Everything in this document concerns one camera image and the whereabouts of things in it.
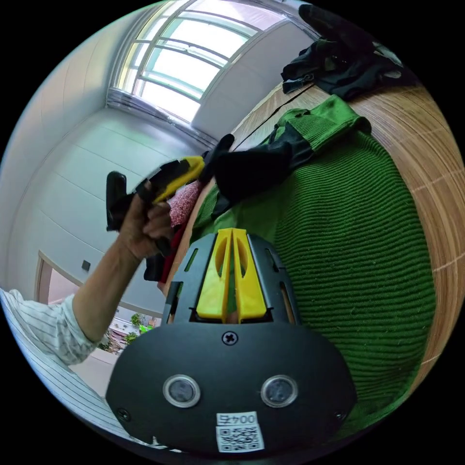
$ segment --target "white striped sleeve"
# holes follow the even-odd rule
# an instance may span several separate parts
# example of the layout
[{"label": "white striped sleeve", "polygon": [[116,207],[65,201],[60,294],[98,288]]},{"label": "white striped sleeve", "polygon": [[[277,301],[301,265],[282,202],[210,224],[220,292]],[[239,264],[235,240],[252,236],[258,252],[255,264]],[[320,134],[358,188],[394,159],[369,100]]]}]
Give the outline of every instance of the white striped sleeve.
[{"label": "white striped sleeve", "polygon": [[26,335],[45,354],[55,355],[65,365],[83,362],[98,343],[87,339],[73,312],[73,295],[57,305],[25,301],[17,290],[3,291],[7,309]]}]

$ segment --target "black cloth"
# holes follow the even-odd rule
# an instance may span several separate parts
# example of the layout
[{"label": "black cloth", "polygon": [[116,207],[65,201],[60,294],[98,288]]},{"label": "black cloth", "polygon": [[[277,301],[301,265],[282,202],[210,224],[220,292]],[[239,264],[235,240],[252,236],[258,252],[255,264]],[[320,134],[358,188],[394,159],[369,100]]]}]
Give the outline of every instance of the black cloth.
[{"label": "black cloth", "polygon": [[279,127],[265,143],[242,152],[218,151],[209,162],[218,187],[215,219],[237,203],[281,184],[313,156],[310,144],[286,123],[276,140]]},{"label": "black cloth", "polygon": [[[173,228],[173,234],[176,234],[180,227],[181,225],[176,225]],[[153,255],[152,257],[147,257],[145,259],[144,281],[160,281],[163,276],[164,267],[165,257],[163,257],[161,253]]]},{"label": "black cloth", "polygon": [[283,68],[285,94],[313,82],[350,101],[380,87],[417,82],[408,68],[376,53],[375,39],[349,21],[311,4],[301,5],[299,14],[322,37]]}]

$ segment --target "green knit fabric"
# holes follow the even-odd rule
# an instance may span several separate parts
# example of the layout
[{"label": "green knit fabric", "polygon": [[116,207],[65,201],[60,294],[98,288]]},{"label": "green knit fabric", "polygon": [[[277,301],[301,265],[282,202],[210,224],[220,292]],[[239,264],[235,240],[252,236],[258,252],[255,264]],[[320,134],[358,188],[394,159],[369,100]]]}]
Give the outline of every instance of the green knit fabric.
[{"label": "green knit fabric", "polygon": [[275,245],[303,324],[339,348],[355,382],[358,402],[340,438],[405,399],[424,355],[435,290],[415,203],[368,120],[335,95],[296,117],[303,111],[288,111],[278,125],[289,122],[315,158],[212,221],[214,187],[192,241],[238,227]]}]

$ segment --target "hand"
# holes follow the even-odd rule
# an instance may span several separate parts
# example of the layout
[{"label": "hand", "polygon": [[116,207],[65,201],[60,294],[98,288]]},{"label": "hand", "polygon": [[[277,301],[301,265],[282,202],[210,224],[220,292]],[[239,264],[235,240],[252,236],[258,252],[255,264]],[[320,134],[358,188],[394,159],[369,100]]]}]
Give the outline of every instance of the hand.
[{"label": "hand", "polygon": [[118,240],[140,261],[159,252],[155,239],[167,237],[171,240],[172,238],[170,206],[167,203],[159,203],[153,207],[147,213],[147,217],[142,199],[136,194],[118,237]]}]

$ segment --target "white wall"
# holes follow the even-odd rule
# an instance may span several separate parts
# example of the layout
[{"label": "white wall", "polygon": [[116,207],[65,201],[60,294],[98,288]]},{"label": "white wall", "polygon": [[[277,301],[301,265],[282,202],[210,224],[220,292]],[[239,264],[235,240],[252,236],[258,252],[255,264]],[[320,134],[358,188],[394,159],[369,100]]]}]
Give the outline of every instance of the white wall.
[{"label": "white wall", "polygon": [[[70,132],[34,176],[18,210],[10,242],[8,287],[33,298],[38,252],[84,282],[117,236],[107,232],[106,178],[127,177],[133,189],[153,169],[204,149],[114,109],[102,109]],[[83,260],[91,264],[89,273]],[[123,301],[161,312],[164,296],[143,280],[143,263]]]},{"label": "white wall", "polygon": [[192,125],[216,139],[231,132],[282,81],[284,66],[312,42],[288,20],[260,34],[207,91]]},{"label": "white wall", "polygon": [[139,14],[110,24],[63,60],[18,121],[0,169],[0,286],[6,285],[11,226],[28,183],[57,143],[105,105],[114,57]]}]

